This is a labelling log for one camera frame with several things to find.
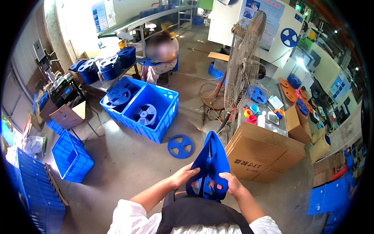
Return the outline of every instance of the metal workbench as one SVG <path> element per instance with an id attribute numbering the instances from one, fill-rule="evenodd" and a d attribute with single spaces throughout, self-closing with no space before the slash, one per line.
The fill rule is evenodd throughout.
<path id="1" fill-rule="evenodd" d="M 98 90 L 101 90 L 101 91 L 104 91 L 104 92 L 108 92 L 108 90 L 110 90 L 125 74 L 126 72 L 128 72 L 132 67 L 134 67 L 135 69 L 135 73 L 137 75 L 139 75 L 139 71 L 138 71 L 138 66 L 137 66 L 137 63 L 138 63 L 138 59 L 135 61 L 134 64 L 132 64 L 129 68 L 127 69 L 121 69 L 121 74 L 119 76 L 117 76 L 115 79 L 113 80 L 98 80 L 88 86 L 91 86 L 95 89 L 98 89 Z"/>
<path id="2" fill-rule="evenodd" d="M 277 81 L 265 76 L 262 80 L 258 80 L 260 84 L 262 84 L 273 96 L 277 96 L 283 104 L 285 104 L 284 96 L 280 94 L 279 88 L 277 86 Z M 256 104 L 258 108 L 260 109 L 260 112 L 266 111 L 266 118 L 265 118 L 265 128 L 273 131 L 277 130 L 277 132 L 281 135 L 284 135 L 288 137 L 288 131 L 287 131 L 287 124 L 286 124 L 286 117 L 284 116 L 282 119 L 279 120 L 279 126 L 275 123 L 270 122 L 267 119 L 267 113 L 270 111 L 268 106 L 274 111 L 274 107 L 267 102 L 266 104 L 259 104 L 254 101 L 252 101 L 250 98 L 246 97 L 244 105 L 247 104 L 248 106 L 251 106 L 252 104 Z M 237 127 L 239 127 L 241 122 L 245 122 L 246 117 L 244 116 L 243 110 L 240 110 L 238 112 L 238 119 L 237 119 Z"/>

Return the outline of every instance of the colorful plastic cup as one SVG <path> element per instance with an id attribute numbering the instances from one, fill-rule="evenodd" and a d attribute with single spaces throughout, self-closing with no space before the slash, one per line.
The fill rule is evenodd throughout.
<path id="1" fill-rule="evenodd" d="M 256 123 L 257 123 L 257 117 L 254 116 L 254 115 L 250 115 L 250 116 L 247 118 L 246 122 L 251 123 L 251 124 L 256 124 Z"/>
<path id="2" fill-rule="evenodd" d="M 244 111 L 244 116 L 245 116 L 246 118 L 248 118 L 251 114 L 252 114 L 252 111 L 249 110 L 249 109 L 246 109 L 246 110 Z"/>
<path id="3" fill-rule="evenodd" d="M 260 112 L 260 109 L 256 104 L 252 104 L 249 109 L 252 111 L 253 115 L 256 115 Z"/>

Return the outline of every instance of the machine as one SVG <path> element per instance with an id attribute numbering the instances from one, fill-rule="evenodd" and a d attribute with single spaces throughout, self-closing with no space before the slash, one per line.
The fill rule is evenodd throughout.
<path id="1" fill-rule="evenodd" d="M 67 73 L 65 76 L 60 75 L 55 76 L 51 71 L 51 60 L 49 56 L 45 55 L 44 49 L 40 42 L 40 39 L 34 43 L 34 51 L 36 57 L 42 67 L 42 70 L 47 74 L 48 79 L 51 82 L 49 86 L 49 95 L 53 103 L 57 107 L 61 107 L 63 104 L 74 100 L 78 93 L 75 85 L 71 85 L 73 82 L 73 77 L 70 73 Z"/>

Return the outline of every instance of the person's hand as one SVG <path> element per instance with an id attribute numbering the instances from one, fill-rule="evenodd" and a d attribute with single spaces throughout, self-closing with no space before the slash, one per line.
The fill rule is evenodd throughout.
<path id="1" fill-rule="evenodd" d="M 229 189 L 227 191 L 231 195 L 234 195 L 234 197 L 238 196 L 242 192 L 242 190 L 245 189 L 245 187 L 242 185 L 242 183 L 240 183 L 240 181 L 236 178 L 235 175 L 230 174 L 228 172 L 223 172 L 218 175 L 229 182 Z"/>
<path id="2" fill-rule="evenodd" d="M 179 188 L 185 184 L 192 176 L 200 172 L 200 168 L 190 170 L 193 162 L 187 166 L 182 167 L 176 173 L 168 178 L 170 186 L 174 189 Z"/>

